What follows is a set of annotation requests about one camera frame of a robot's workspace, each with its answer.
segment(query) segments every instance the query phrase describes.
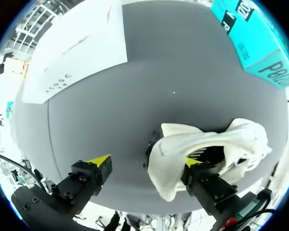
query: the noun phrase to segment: metal rack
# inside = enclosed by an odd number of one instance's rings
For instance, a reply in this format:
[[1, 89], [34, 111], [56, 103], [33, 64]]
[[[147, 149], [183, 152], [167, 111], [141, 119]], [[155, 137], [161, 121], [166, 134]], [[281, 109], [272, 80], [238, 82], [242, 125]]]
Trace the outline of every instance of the metal rack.
[[13, 38], [12, 49], [28, 54], [30, 52], [29, 48], [36, 47], [41, 32], [45, 32], [51, 26], [54, 18], [68, 10], [65, 5], [56, 0], [46, 1], [44, 4], [38, 3], [15, 29], [16, 36]]

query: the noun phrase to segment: cardboard box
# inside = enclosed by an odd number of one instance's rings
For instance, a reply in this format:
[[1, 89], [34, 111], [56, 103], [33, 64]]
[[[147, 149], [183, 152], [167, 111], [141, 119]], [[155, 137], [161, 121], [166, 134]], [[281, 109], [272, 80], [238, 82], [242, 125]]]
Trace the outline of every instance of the cardboard box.
[[289, 86], [287, 48], [252, 1], [215, 0], [211, 11], [225, 28], [246, 72], [279, 88]]

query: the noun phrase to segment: white paper sheet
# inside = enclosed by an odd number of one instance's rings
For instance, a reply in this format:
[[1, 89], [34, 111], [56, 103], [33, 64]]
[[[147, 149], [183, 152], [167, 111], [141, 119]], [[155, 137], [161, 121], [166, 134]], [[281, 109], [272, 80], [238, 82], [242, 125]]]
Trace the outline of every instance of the white paper sheet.
[[127, 62], [120, 0], [85, 0], [40, 39], [22, 100], [42, 104], [72, 84]]

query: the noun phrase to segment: crumpled white towel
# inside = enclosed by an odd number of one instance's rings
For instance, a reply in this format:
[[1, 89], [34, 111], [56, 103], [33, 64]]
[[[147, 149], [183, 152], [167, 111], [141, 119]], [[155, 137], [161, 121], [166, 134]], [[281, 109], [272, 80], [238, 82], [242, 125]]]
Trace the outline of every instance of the crumpled white towel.
[[[181, 182], [186, 156], [201, 148], [223, 146], [225, 165], [219, 174], [232, 184], [253, 170], [272, 151], [265, 129], [246, 119], [235, 119], [223, 133], [202, 132], [181, 124], [162, 124], [164, 137], [149, 157], [148, 173], [160, 196], [170, 202], [176, 192], [185, 190]], [[238, 164], [239, 159], [246, 161]]]

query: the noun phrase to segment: gray table surface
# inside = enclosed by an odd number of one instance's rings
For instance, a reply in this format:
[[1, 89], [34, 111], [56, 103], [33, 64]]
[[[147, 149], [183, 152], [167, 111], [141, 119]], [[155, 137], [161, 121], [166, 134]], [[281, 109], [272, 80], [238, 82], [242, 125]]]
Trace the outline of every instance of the gray table surface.
[[238, 183], [267, 175], [288, 133], [283, 90], [243, 71], [209, 8], [183, 1], [123, 6], [128, 62], [94, 74], [43, 105], [13, 108], [13, 133], [27, 158], [59, 182], [78, 160], [111, 154], [113, 173], [91, 201], [122, 211], [171, 214], [200, 209], [187, 192], [163, 201], [142, 168], [145, 146], [161, 123], [221, 131], [234, 118], [264, 126], [273, 149]]

